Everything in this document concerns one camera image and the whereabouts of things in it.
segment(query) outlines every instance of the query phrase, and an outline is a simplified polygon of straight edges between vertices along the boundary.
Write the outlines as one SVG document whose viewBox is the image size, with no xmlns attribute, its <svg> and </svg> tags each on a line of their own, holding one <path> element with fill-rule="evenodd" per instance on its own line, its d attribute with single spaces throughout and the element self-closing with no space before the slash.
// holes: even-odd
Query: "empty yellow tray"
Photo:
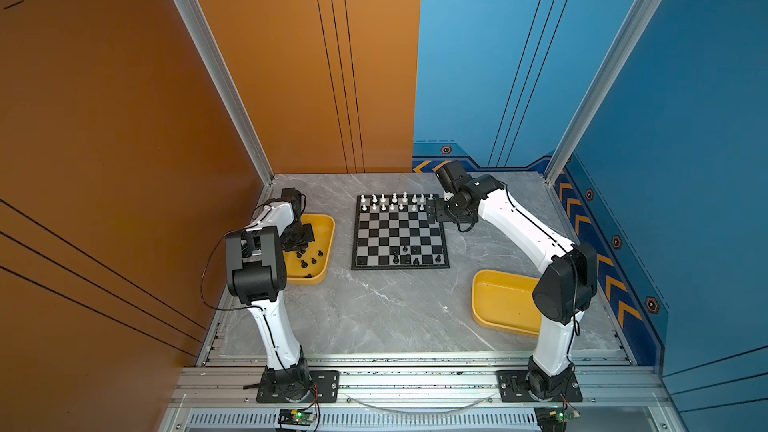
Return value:
<svg viewBox="0 0 768 432">
<path fill-rule="evenodd" d="M 288 271 L 288 283 L 300 285 L 319 284 L 326 278 L 336 222 L 331 216 L 304 214 L 301 216 L 301 223 L 312 224 L 315 241 L 310 243 L 306 248 L 306 253 L 302 254 L 301 258 L 298 258 L 295 252 L 283 252 Z M 322 257 L 317 256 L 318 251 L 322 251 Z M 317 259 L 317 264 L 312 264 L 312 258 Z M 307 268 L 301 267 L 302 260 L 309 264 Z"/>
<path fill-rule="evenodd" d="M 481 270 L 472 280 L 472 316 L 486 328 L 537 337 L 542 313 L 533 303 L 538 279 Z"/>
</svg>

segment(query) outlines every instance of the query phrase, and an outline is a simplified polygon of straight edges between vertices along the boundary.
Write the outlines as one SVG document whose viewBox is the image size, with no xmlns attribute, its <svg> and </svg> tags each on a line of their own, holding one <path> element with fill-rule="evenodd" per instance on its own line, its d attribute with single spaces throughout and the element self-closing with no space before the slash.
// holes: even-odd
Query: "yellow tray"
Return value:
<svg viewBox="0 0 768 432">
<path fill-rule="evenodd" d="M 537 337 L 542 313 L 533 303 L 538 279 L 481 270 L 472 280 L 472 316 L 486 328 Z"/>
<path fill-rule="evenodd" d="M 288 271 L 288 283 L 300 285 L 319 284 L 326 278 L 336 222 L 331 216 L 324 216 L 322 214 L 304 214 L 301 216 L 301 222 L 302 224 L 312 224 L 315 241 L 306 248 L 306 253 L 301 258 L 298 258 L 295 252 L 283 252 Z M 319 250 L 322 250 L 322 257 L 317 256 L 317 251 Z M 312 264 L 312 257 L 317 259 L 317 264 Z M 302 260 L 306 261 L 309 267 L 302 268 Z"/>
</svg>

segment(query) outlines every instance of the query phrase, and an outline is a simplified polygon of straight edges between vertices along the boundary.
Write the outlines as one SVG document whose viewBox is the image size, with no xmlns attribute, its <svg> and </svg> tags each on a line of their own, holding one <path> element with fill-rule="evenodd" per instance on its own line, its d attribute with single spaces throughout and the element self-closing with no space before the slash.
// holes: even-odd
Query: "orange wall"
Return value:
<svg viewBox="0 0 768 432">
<path fill-rule="evenodd" d="M 407 172 L 420 0 L 198 0 L 275 173 Z"/>
<path fill-rule="evenodd" d="M 0 430 L 155 430 L 210 322 L 206 256 L 261 184 L 172 0 L 18 1 L 0 0 Z"/>
</svg>

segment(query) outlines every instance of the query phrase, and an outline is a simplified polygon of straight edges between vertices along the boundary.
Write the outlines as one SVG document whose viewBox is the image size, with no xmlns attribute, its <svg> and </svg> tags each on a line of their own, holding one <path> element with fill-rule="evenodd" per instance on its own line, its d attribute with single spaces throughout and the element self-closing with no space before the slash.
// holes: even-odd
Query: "blue wall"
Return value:
<svg viewBox="0 0 768 432">
<path fill-rule="evenodd" d="M 480 166 L 554 150 L 633 0 L 542 0 L 533 21 L 538 2 L 422 0 L 416 141 L 455 142 Z"/>
<path fill-rule="evenodd" d="M 668 311 L 691 430 L 768 398 L 767 31 L 768 0 L 663 0 L 576 151 Z"/>
</svg>

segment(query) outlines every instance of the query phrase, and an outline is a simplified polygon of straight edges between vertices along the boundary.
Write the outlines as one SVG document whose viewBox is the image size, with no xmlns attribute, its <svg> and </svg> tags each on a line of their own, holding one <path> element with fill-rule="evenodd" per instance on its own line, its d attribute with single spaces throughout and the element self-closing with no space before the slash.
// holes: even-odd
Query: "chessboard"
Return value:
<svg viewBox="0 0 768 432">
<path fill-rule="evenodd" d="M 448 268 L 446 232 L 435 220 L 437 200 L 443 199 L 403 193 L 395 201 L 393 194 L 378 194 L 374 202 L 373 195 L 358 196 L 352 270 Z"/>
</svg>

